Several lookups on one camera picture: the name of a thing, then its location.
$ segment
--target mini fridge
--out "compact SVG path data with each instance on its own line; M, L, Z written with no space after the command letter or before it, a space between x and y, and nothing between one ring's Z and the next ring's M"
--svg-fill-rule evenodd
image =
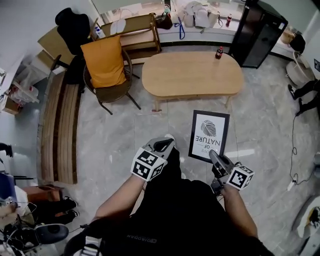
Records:
M243 68L259 68L287 24L269 4L247 1L228 54Z

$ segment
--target wicker chair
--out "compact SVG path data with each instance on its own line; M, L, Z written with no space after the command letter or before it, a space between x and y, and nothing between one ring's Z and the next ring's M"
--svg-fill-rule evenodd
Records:
M132 76L135 76L136 78L140 79L139 76L133 74L133 67L131 59L128 55L128 53L122 49L122 57L124 61L127 61L129 70L126 70L123 68L123 72L126 78L126 81L122 84L110 86L110 87L103 87L103 88L94 88L91 83L91 76L88 71L87 65L84 67L83 71L83 80L85 85L88 87L88 89L95 94L99 104L101 107L103 107L106 111L112 115L113 113L107 109L103 103L111 103L115 102L119 99L121 99L124 95L127 95L130 100L136 105L136 107L141 110L141 107L136 103L136 101L132 98L132 96L129 94L129 89L132 84Z

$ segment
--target wooden bench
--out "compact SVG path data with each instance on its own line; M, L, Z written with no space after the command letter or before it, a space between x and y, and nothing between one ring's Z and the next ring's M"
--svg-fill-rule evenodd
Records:
M67 84L60 110L57 143L58 181L77 183L76 142L80 105L79 84Z
M77 183L76 139L81 92L56 75L49 89L41 139L42 179Z

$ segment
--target black chair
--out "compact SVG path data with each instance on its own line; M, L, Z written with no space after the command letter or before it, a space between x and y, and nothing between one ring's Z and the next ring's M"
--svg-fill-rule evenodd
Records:
M59 35L65 41L70 53L75 57L68 65L60 61L61 55L58 55L51 66L51 70L54 70L57 65L66 68L65 82L69 85L80 84L83 88L85 86L83 73L86 62L81 45L93 41L90 36L89 18L86 14L75 14L71 8L66 8L57 14L55 23L58 25L57 31Z

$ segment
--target black picture frame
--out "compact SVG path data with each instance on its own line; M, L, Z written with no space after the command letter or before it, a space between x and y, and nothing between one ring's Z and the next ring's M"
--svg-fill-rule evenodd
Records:
M228 129L229 129L229 120L230 115L225 113L218 113L218 112L210 112L210 111L203 111L203 110L194 110L193 111L193 118L192 118L192 130L191 130L191 138L190 138L190 146L189 146L189 154L188 156L191 158L195 158L207 163L211 163L210 159L207 159L205 157L192 154L193 147L194 147L194 140L195 140L195 130L196 130L196 123L197 123L197 115L206 115L206 116L212 116L212 117L219 117L224 118L224 127L223 127L223 135L221 140L221 147L220 147L220 156L223 156L225 153L225 146L227 141L227 135L228 135Z
M320 72L320 62L314 59L314 68Z

